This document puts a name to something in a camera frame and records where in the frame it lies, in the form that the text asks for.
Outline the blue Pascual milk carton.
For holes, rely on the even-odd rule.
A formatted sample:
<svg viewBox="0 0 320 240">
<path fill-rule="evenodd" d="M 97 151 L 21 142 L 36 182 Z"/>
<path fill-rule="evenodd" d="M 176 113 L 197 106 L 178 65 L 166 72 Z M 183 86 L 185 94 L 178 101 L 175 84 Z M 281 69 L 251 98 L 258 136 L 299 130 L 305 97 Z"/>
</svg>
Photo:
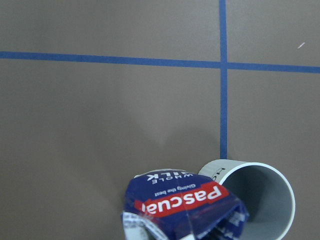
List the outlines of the blue Pascual milk carton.
<svg viewBox="0 0 320 240">
<path fill-rule="evenodd" d="M 238 240 L 245 204 L 210 177 L 157 169 L 128 183 L 121 214 L 127 240 Z"/>
</svg>

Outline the white mug grey inside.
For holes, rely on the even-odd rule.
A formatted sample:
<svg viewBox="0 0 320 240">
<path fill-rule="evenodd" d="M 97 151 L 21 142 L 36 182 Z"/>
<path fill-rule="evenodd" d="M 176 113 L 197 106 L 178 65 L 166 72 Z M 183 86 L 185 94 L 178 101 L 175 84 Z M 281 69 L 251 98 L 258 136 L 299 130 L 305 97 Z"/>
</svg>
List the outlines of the white mug grey inside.
<svg viewBox="0 0 320 240">
<path fill-rule="evenodd" d="M 296 211 L 293 189 L 274 167 L 260 162 L 216 159 L 199 171 L 242 200 L 249 218 L 242 240 L 281 240 L 288 233 Z"/>
</svg>

